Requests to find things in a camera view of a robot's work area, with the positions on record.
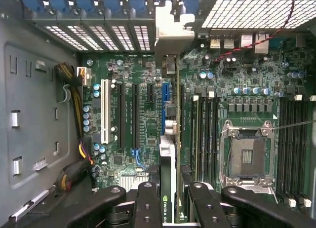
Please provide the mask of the black RAM slot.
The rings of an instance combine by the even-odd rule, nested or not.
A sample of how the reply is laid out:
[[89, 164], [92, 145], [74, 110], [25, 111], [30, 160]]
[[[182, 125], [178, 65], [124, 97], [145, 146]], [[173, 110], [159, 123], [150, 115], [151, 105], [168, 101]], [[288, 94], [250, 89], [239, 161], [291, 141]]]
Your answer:
[[[279, 126], [286, 125], [286, 99], [280, 99], [280, 118], [279, 118]], [[284, 128], [279, 129], [279, 186], [278, 192], [280, 196], [280, 200], [282, 203], [286, 203], [286, 195], [284, 193], [284, 161], [285, 161], [285, 152], [284, 152]]]
[[212, 128], [212, 138], [213, 138], [213, 159], [212, 159], [212, 182], [213, 185], [216, 185], [216, 179], [217, 179], [217, 143], [218, 143], [218, 104], [219, 99], [216, 96], [213, 99], [213, 128]]
[[[289, 124], [293, 124], [294, 123], [294, 110], [293, 110], [293, 101], [289, 101], [289, 119], [288, 119], [288, 123]], [[289, 203], [289, 207], [293, 207], [293, 203], [296, 203], [295, 201], [293, 201], [292, 199], [292, 194], [291, 194], [291, 190], [292, 190], [292, 151], [293, 151], [293, 146], [292, 146], [292, 142], [293, 142], [293, 129], [292, 126], [290, 126], [288, 128], [288, 176], [287, 176], [287, 195], [288, 195], [288, 203]]]
[[204, 176], [204, 98], [200, 99], [199, 107], [199, 180], [203, 181]]
[[205, 182], [209, 182], [210, 152], [211, 152], [211, 114], [212, 100], [205, 100]]
[[[304, 102], [303, 104], [303, 119], [309, 121], [309, 103]], [[302, 126], [302, 194], [303, 198], [307, 198], [307, 180], [306, 179], [306, 166], [307, 166], [307, 152], [308, 152], [308, 123]]]
[[[301, 106], [300, 103], [301, 102], [295, 102], [296, 103], [296, 123], [299, 123], [301, 121], [301, 116], [300, 116], [300, 111], [301, 111]], [[294, 188], [294, 197], [296, 200], [297, 205], [299, 205], [299, 196], [298, 196], [298, 192], [299, 192], [299, 177], [300, 177], [300, 169], [299, 169], [299, 152], [300, 152], [300, 140], [299, 140], [299, 136], [300, 136], [300, 126], [296, 126], [295, 127], [295, 166], [294, 168], [294, 172], [295, 172], [295, 185], [293, 186]]]

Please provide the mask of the long black expansion slot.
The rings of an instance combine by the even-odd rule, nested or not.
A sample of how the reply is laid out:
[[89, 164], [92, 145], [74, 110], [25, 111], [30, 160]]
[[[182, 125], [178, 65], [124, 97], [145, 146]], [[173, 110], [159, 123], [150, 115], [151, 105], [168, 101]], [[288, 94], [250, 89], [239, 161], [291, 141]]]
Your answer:
[[132, 148], [134, 150], [140, 147], [140, 90], [139, 84], [132, 85]]
[[125, 149], [125, 87], [124, 84], [118, 85], [118, 146], [121, 150]]
[[180, 142], [183, 136], [183, 107], [184, 107], [184, 85], [181, 83], [179, 86], [179, 104], [180, 104]]

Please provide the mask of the white expansion slot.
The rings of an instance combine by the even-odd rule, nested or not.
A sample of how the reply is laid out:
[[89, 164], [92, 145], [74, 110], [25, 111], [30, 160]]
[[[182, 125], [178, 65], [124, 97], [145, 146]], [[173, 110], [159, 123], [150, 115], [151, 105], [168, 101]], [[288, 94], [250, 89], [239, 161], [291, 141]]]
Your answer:
[[111, 80], [101, 80], [101, 143], [111, 142]]

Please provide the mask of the short black expansion slot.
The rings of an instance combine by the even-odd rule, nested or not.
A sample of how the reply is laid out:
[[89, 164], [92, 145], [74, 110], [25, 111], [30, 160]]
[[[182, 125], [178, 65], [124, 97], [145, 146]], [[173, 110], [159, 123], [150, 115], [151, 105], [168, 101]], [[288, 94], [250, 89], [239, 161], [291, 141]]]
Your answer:
[[148, 103], [154, 103], [155, 101], [155, 85], [150, 83], [147, 85], [147, 101]]

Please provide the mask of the blue expansion slot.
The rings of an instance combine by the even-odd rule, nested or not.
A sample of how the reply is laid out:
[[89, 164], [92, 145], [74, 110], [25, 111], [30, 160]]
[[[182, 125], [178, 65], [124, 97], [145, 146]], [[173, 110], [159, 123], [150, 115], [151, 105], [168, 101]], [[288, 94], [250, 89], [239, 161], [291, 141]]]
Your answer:
[[165, 132], [165, 119], [166, 119], [166, 112], [165, 112], [165, 103], [170, 100], [170, 83], [163, 83], [162, 84], [162, 110], [161, 110], [161, 134], [164, 135]]

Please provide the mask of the silver chipset heatsink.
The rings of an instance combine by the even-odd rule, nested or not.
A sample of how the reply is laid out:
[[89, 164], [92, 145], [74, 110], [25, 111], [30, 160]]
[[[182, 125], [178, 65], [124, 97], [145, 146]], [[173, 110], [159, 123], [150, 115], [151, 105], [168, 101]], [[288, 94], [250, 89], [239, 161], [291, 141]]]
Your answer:
[[120, 187], [123, 187], [126, 191], [129, 191], [134, 184], [147, 182], [149, 180], [148, 175], [134, 175], [134, 176], [121, 176], [118, 182]]

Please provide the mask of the metal socket cover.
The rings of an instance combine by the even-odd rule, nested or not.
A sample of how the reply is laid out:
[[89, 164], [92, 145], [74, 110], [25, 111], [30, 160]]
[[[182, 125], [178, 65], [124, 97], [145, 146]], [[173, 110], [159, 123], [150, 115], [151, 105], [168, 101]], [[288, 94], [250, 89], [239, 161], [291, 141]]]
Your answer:
[[276, 193], [274, 190], [273, 178], [225, 178], [221, 182], [221, 186], [237, 186], [245, 190], [251, 190], [261, 195], [264, 199], [278, 204]]

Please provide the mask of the CPU socket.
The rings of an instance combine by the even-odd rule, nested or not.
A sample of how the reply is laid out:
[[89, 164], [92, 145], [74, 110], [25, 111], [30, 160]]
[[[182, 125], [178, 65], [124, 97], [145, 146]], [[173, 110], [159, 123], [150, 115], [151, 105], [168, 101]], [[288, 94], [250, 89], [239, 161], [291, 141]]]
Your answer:
[[224, 122], [219, 140], [219, 181], [222, 187], [271, 187], [275, 180], [276, 136], [273, 124], [234, 125]]

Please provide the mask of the dark installed RAM stick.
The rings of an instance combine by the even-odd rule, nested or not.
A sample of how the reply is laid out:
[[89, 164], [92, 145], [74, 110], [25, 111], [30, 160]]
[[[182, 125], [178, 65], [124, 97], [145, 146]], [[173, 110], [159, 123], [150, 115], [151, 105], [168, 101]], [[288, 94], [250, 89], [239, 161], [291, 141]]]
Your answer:
[[193, 96], [193, 104], [194, 104], [194, 152], [195, 152], [195, 160], [194, 160], [194, 169], [195, 169], [195, 181], [198, 180], [198, 121], [199, 121], [199, 96]]

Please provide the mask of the thin socket locking lever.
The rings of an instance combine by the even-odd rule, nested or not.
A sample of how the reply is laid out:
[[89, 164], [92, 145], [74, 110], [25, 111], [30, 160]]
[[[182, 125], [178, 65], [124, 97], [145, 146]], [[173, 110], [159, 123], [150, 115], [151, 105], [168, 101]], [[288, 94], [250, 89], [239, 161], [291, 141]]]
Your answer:
[[260, 129], [279, 130], [279, 129], [285, 129], [289, 127], [307, 125], [307, 124], [312, 124], [312, 123], [316, 123], [316, 120], [309, 120], [309, 121], [304, 121], [304, 122], [299, 122], [299, 123], [294, 123], [294, 124], [289, 124], [289, 125], [284, 125], [284, 126], [278, 126], [278, 127], [267, 127], [267, 128], [262, 127]]

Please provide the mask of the green motherboard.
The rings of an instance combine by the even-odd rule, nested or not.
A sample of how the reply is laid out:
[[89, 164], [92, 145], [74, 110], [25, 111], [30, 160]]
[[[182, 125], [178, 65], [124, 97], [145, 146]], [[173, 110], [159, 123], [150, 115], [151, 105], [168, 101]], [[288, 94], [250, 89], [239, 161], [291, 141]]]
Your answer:
[[[294, 123], [296, 123], [296, 103], [301, 102], [301, 121], [303, 119], [303, 104], [309, 103], [309, 120], [315, 120], [312, 115], [316, 104], [316, 92], [312, 82], [312, 66], [315, 50], [312, 45], [294, 47], [291, 39], [274, 39], [268, 43], [268, 51], [258, 54], [255, 51], [241, 51], [220, 59], [222, 50], [219, 40], [212, 39], [210, 44], [201, 42], [179, 59], [179, 76], [184, 85], [183, 136], [181, 143], [180, 167], [188, 165], [194, 169], [194, 104], [193, 96], [204, 98], [204, 166], [205, 166], [205, 100], [212, 100], [211, 114], [211, 152], [210, 177], [216, 191], [223, 187], [219, 181], [219, 140], [224, 122], [230, 119], [234, 125], [261, 125], [270, 120], [273, 127], [279, 126], [280, 99], [286, 99], [286, 125], [289, 119], [289, 101], [293, 101]], [[152, 54], [128, 53], [88, 53], [82, 57], [82, 66], [77, 73], [87, 77], [83, 87], [83, 133], [79, 146], [83, 154], [90, 157], [91, 187], [97, 192], [107, 186], [118, 185], [121, 176], [148, 175], [149, 167], [159, 167], [159, 138], [161, 135], [161, 71], [155, 65]], [[111, 142], [101, 143], [101, 80], [111, 80]], [[118, 138], [118, 85], [125, 87], [125, 149], [119, 148]], [[147, 101], [147, 85], [154, 84], [155, 101]], [[132, 85], [139, 84], [140, 90], [140, 147], [132, 148]], [[212, 182], [212, 128], [213, 99], [218, 97], [218, 143], [217, 143], [217, 179]], [[308, 124], [308, 152], [306, 179], [309, 186], [308, 158], [310, 156], [310, 137], [312, 124]], [[293, 203], [292, 208], [310, 208], [312, 199], [302, 194], [302, 126], [300, 126], [299, 152], [299, 205]], [[295, 185], [295, 127], [293, 129], [292, 151], [292, 199]], [[280, 200], [279, 186], [279, 130], [275, 130], [275, 181], [274, 190], [278, 202]], [[287, 195], [288, 176], [288, 128], [284, 129], [284, 193]]]

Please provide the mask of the open black PC case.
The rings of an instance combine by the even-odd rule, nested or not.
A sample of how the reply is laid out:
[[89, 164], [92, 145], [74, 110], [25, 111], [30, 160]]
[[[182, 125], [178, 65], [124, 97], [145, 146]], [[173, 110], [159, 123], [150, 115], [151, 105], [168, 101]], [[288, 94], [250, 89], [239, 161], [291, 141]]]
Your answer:
[[[179, 59], [212, 39], [220, 59], [265, 54], [272, 40], [291, 39], [315, 50], [316, 92], [316, 0], [201, 0], [200, 7], [200, 15], [175, 16], [193, 34]], [[65, 228], [69, 207], [102, 190], [92, 191], [92, 160], [79, 146], [87, 77], [77, 68], [88, 53], [152, 54], [156, 63], [155, 40], [155, 16], [32, 19], [22, 0], [0, 0], [0, 228]], [[316, 220], [316, 124], [310, 149], [312, 206], [278, 204]], [[162, 228], [199, 228], [184, 213], [179, 171], [179, 221]]]

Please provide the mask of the blue card retention clips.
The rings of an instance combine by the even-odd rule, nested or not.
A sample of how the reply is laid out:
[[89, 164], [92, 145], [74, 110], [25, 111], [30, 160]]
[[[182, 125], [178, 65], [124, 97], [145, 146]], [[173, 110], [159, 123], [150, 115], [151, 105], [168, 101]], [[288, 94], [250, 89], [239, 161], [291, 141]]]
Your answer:
[[22, 0], [32, 19], [153, 18], [182, 14], [200, 15], [201, 0]]

